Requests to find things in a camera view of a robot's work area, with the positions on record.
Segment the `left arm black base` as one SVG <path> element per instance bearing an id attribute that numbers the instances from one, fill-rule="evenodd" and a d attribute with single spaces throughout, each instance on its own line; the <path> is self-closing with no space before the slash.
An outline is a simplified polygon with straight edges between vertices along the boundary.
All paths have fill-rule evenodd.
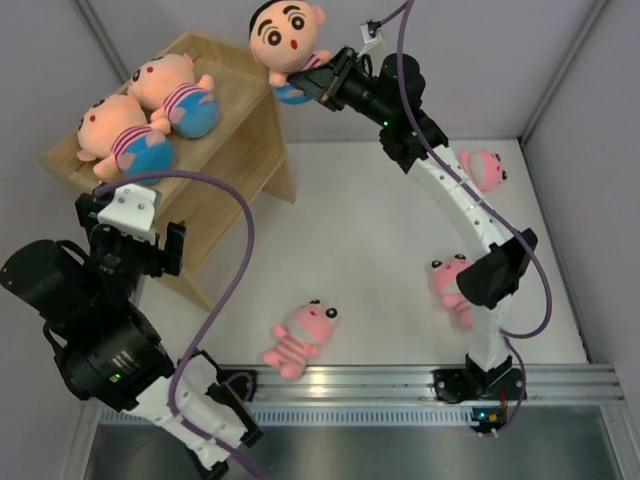
<path id="1" fill-rule="evenodd" d="M 253 369 L 219 369 L 217 381 L 228 385 L 245 402 L 251 402 L 257 389 L 258 372 Z"/>

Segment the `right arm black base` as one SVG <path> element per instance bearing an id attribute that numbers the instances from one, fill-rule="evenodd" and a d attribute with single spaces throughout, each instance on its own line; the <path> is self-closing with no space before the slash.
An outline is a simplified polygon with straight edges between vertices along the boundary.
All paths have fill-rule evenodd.
<path id="1" fill-rule="evenodd" d="M 447 404 L 466 401 L 517 400 L 524 387 L 522 371 L 512 366 L 483 371 L 475 366 L 433 372 L 436 398 Z"/>

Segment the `boy plush doll blue pants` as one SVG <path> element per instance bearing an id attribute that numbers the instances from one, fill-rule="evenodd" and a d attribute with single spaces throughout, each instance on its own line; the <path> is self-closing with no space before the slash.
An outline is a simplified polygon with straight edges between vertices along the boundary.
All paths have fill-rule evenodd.
<path id="1" fill-rule="evenodd" d="M 104 182 L 121 176 L 168 170 L 175 150 L 168 139 L 168 120 L 149 121 L 138 101 L 129 95 L 107 96 L 83 115 L 77 130 L 78 160 L 92 162 Z"/>

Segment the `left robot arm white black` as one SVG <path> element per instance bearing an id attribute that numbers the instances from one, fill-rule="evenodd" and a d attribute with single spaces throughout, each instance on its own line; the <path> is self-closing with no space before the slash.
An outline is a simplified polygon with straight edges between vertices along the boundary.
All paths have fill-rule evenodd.
<path id="1" fill-rule="evenodd" d="M 83 194 L 75 206 L 89 246 L 38 240 L 10 256 L 1 284 L 43 318 L 43 333 L 69 391 L 148 420 L 180 440 L 205 479 L 218 479 L 261 430 L 244 404 L 252 386 L 202 350 L 171 359 L 132 297 L 144 277 L 178 275 L 186 230 L 154 227 L 159 195 L 127 186 Z"/>

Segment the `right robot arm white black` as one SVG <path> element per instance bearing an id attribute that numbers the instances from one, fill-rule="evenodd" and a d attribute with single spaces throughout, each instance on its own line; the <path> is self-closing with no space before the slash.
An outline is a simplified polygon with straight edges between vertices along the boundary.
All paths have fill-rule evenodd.
<path id="1" fill-rule="evenodd" d="M 422 109 L 426 79 L 408 54 L 390 54 L 378 74 L 345 47 L 328 63 L 293 73 L 289 83 L 331 111 L 351 107 L 380 126 L 384 152 L 427 191 L 461 237 L 472 264 L 456 278 L 473 327 L 460 373 L 480 397 L 500 389 L 512 368 L 502 333 L 514 293 L 537 245 L 530 229 L 509 233 L 481 204 L 442 129 Z"/>

